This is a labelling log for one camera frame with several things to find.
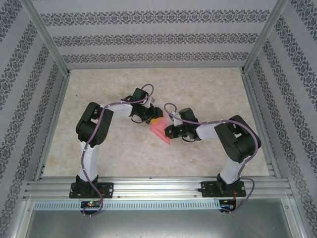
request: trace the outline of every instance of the enclosure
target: enclosure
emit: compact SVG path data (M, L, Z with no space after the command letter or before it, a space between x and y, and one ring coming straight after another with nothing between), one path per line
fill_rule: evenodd
M316 0L0 4L1 237L317 237ZM241 115L259 136L237 213L200 191L225 165L218 140L167 144L130 119L100 148L113 197L78 211L77 122L147 83L157 107Z

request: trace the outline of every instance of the marble floor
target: marble floor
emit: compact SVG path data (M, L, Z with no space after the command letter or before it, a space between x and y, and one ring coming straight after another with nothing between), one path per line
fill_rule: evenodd
M44 176L78 174L81 151L75 128L90 102L117 102L146 83L155 87L157 107L166 102L178 110L191 107L199 121L239 114L256 131L238 68L73 70ZM178 138L168 145L150 132L149 125L123 118L111 123L100 148L98 172L103 177L216 176L226 160L218 139L187 143ZM261 149L242 174L268 176Z

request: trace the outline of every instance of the black bracket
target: black bracket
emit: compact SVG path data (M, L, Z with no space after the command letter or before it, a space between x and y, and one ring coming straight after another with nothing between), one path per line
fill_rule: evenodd
M113 195L113 183L112 182L98 182L97 189L103 196L103 198L112 198ZM95 191L93 195L81 192L79 185L75 182L71 184L69 198L100 198Z
M204 181L201 182L201 185L202 188L198 189L198 192L201 192L203 197L233 197L234 191L237 197L245 197L247 195L242 181L232 184L226 192L221 192L217 186L217 181Z

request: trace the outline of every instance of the ventilation slots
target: ventilation slots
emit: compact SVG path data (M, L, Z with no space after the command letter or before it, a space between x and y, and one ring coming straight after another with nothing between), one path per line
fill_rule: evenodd
M36 202L35 211L72 211L80 209L81 201ZM202 201L105 201L103 210L208 210L219 209L219 200Z

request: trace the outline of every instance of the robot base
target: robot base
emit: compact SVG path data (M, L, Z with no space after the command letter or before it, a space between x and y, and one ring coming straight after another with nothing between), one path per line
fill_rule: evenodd
M202 188L198 189L203 197L233 197L234 191L237 197L245 197L246 190L242 181L237 181L227 187L226 191L221 191L216 181L201 182Z
M97 182L98 177L92 183L99 190L103 198L112 198L113 183L112 182ZM78 176L76 182L73 182L70 187L69 198L100 198L98 193L91 185L81 180Z

